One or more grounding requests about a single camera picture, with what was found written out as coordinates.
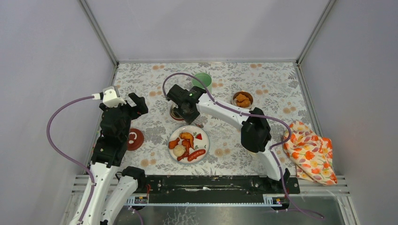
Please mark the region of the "black tongs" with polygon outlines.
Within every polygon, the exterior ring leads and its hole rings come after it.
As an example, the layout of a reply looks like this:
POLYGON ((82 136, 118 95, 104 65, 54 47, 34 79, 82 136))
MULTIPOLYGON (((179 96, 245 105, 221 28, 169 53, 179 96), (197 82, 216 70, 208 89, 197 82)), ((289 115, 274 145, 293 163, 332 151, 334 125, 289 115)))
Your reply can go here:
POLYGON ((203 123, 200 122, 200 121, 195 121, 195 122, 194 122, 194 125, 197 126, 197 127, 199 127, 199 128, 203 128, 203 127, 204 127, 203 123))

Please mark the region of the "fried chicken piece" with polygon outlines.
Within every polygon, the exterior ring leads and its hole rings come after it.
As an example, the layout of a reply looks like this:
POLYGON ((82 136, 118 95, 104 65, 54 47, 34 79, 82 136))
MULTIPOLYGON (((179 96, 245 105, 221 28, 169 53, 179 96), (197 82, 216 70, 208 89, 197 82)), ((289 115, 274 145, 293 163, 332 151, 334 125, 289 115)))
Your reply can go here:
POLYGON ((245 99, 242 102, 237 103, 239 107, 248 108, 251 106, 251 101, 249 99, 245 99))
POLYGON ((243 95, 243 94, 238 94, 235 97, 235 100, 240 103, 240 102, 243 102, 243 101, 247 100, 247 97, 245 95, 243 95))

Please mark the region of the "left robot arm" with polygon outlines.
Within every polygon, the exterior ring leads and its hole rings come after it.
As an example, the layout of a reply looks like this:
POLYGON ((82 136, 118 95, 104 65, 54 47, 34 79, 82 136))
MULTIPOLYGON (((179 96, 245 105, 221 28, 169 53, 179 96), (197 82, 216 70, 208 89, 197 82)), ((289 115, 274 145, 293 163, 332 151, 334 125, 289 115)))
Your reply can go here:
POLYGON ((116 188, 108 193, 128 148, 131 121, 148 113, 144 97, 138 97, 134 92, 128 96, 135 106, 130 106, 127 101, 116 107, 104 103, 99 106, 103 113, 100 136, 91 157, 91 175, 71 225, 111 225, 129 195, 145 188, 145 171, 128 166, 123 169, 116 188))

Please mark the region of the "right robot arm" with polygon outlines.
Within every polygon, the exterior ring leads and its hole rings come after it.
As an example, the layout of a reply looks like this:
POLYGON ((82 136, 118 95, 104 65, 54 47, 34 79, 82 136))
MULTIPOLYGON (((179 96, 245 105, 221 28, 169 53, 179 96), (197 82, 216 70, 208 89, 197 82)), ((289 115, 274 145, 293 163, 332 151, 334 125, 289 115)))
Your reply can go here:
POLYGON ((187 124, 192 124, 201 114, 220 119, 240 131, 241 145, 249 152, 255 153, 263 164, 266 175, 270 178, 269 187, 275 193, 283 192, 288 181, 280 160, 272 150, 271 132, 268 120, 259 108, 241 109, 214 98, 200 87, 190 90, 175 84, 166 93, 166 99, 176 104, 174 111, 187 124))

